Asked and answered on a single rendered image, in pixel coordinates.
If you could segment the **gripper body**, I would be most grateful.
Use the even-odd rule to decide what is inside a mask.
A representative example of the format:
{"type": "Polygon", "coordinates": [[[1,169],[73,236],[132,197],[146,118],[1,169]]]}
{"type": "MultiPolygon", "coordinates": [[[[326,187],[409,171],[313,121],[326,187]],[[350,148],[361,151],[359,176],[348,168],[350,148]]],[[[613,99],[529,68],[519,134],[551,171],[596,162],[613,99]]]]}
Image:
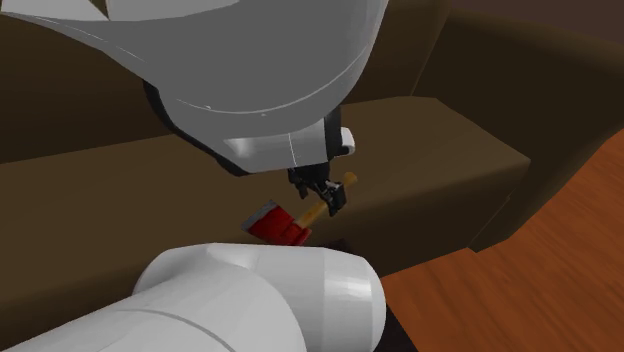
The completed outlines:
{"type": "Polygon", "coordinates": [[[308,191],[319,195],[320,188],[329,181],[330,164],[328,162],[301,166],[288,169],[288,180],[295,186],[296,183],[305,183],[308,191]]]}

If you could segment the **brown sofa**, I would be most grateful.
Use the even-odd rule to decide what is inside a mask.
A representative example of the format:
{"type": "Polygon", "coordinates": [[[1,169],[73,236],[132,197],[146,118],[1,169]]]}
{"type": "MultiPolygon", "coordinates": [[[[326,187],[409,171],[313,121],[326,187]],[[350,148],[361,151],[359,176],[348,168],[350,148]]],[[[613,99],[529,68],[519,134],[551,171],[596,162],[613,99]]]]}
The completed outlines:
{"type": "MultiPolygon", "coordinates": [[[[235,177],[170,134],[155,91],[102,53],[0,15],[0,350],[127,297],[162,251],[249,243],[281,172],[235,177]]],[[[346,208],[310,241],[388,275],[508,239],[624,129],[624,45],[390,0],[342,106],[346,208]]]]}

